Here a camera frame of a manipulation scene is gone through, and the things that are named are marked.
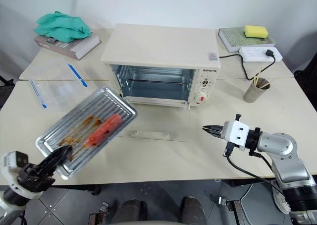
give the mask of black cable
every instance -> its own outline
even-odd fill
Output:
[[[241,171],[241,172],[243,172],[243,173],[245,173],[245,174],[248,174],[248,175],[250,175],[250,176],[252,176],[252,177],[254,177],[254,178],[256,178],[256,179],[258,179],[258,180],[260,180],[260,181],[262,181],[262,182],[265,182],[265,183],[269,184],[269,185],[272,186],[274,189],[276,189],[278,192],[280,192],[281,194],[283,194],[283,191],[282,191],[280,188],[278,188],[278,187],[276,187],[275,185],[271,184],[268,180],[266,180],[266,179],[264,179],[264,178],[261,178],[261,177],[255,175],[255,174],[252,174],[252,173],[250,173],[250,172],[248,172],[248,171],[246,171],[246,170],[244,170],[244,169],[242,169],[242,168],[236,166],[236,165],[231,161],[229,155],[227,155],[226,157],[227,157],[228,162],[229,162],[233,167],[235,167],[237,170],[239,170],[239,171]]]
[[[273,171],[273,170],[272,170],[272,166],[271,166],[271,164],[267,161],[267,159],[266,159],[264,156],[262,156],[262,155],[261,155],[261,158],[262,158],[263,161],[265,161],[265,163],[266,163],[267,166],[271,169],[271,171]]]
[[[240,54],[232,54],[232,55],[228,55],[228,56],[220,56],[219,58],[226,58],[226,57],[231,57],[231,56],[239,56],[240,59],[241,59],[241,66],[242,66],[242,69],[243,69],[243,72],[244,72],[244,75],[246,76],[247,80],[253,80],[253,77],[252,78],[249,78],[248,75],[247,75],[247,72],[244,68],[244,64],[243,64],[243,57],[240,55]],[[268,69],[271,65],[273,65],[276,61],[275,59],[275,56],[274,55],[270,55],[270,57],[273,58],[273,62],[268,65],[266,68],[264,68],[263,70],[261,70],[261,72],[265,71],[266,69]]]
[[[26,219],[25,219],[25,210],[23,211],[23,213],[19,216],[19,218],[21,218],[21,225],[27,225]]]

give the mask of cup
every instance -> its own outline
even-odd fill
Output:
[[[270,84],[265,85],[266,83],[268,83],[268,81],[263,78],[259,78],[257,85],[253,84],[252,82],[243,96],[244,101],[248,103],[253,103],[255,100],[257,100],[258,97],[260,97],[265,91],[270,88]]]

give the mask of baking tray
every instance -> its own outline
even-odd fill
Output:
[[[117,113],[122,123],[99,146],[84,147],[87,137],[108,117]],[[72,178],[137,115],[135,109],[112,92],[102,88],[82,101],[36,140],[36,146],[47,157],[60,146],[71,145],[71,158],[56,171],[65,180]]]

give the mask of teal cloth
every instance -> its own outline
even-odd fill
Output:
[[[49,13],[38,21],[34,31],[39,35],[55,38],[62,42],[71,42],[76,38],[86,38],[91,35],[90,28],[80,17],[72,17],[58,11]]]

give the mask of white table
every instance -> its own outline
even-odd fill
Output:
[[[107,81],[88,81],[88,84],[91,90],[108,86]],[[232,120],[236,113],[240,113],[241,121],[251,127],[258,126],[268,133],[285,132],[293,136],[298,142],[299,156],[311,172],[317,173],[317,164],[311,156],[316,153],[317,113],[295,79],[276,80],[270,90],[252,104],[242,99],[249,84],[245,79],[220,79],[203,107],[189,111],[160,107],[166,111],[159,114],[157,120],[162,120],[161,117],[180,117],[182,114],[188,117],[189,141],[135,139],[122,133],[73,179],[66,181],[55,175],[55,185],[246,178],[247,175],[231,167],[222,156],[226,142],[201,129],[203,125],[221,125],[226,120]],[[139,117],[130,124],[136,127],[148,110],[157,109],[154,106],[135,106],[136,109],[145,109],[139,110]],[[0,155],[19,150],[27,153],[31,162],[40,162],[44,157],[34,145],[35,139],[65,114],[41,108],[28,82],[18,82],[0,111]],[[249,157],[246,151],[235,149],[232,160],[259,176],[272,176],[262,160]],[[0,184],[6,184],[2,177]]]
[[[106,43],[112,33],[111,29],[94,29],[95,33],[98,34],[102,43],[99,44],[90,53],[84,56],[81,60],[74,60],[67,56],[60,55],[50,50],[42,48],[36,57],[33,59],[28,68],[20,75],[20,80],[28,80],[34,78],[32,72],[36,72],[38,80],[51,80],[46,76],[38,74],[39,69],[45,66],[45,62],[52,58],[62,57],[67,63],[72,64],[79,72],[81,77],[85,80],[110,80],[110,76],[105,69],[105,65],[101,63],[100,59],[104,52]],[[221,39],[217,35],[217,44],[220,56],[227,56],[233,53],[228,53],[226,47],[222,43]],[[245,75],[242,71],[240,58],[238,56],[221,59],[221,69],[218,76],[219,79],[245,79]],[[264,68],[268,63],[245,63],[245,69],[249,77],[255,75],[259,68]],[[290,78],[294,77],[292,72],[286,67],[284,62],[277,62],[269,69],[262,73],[264,78]]]

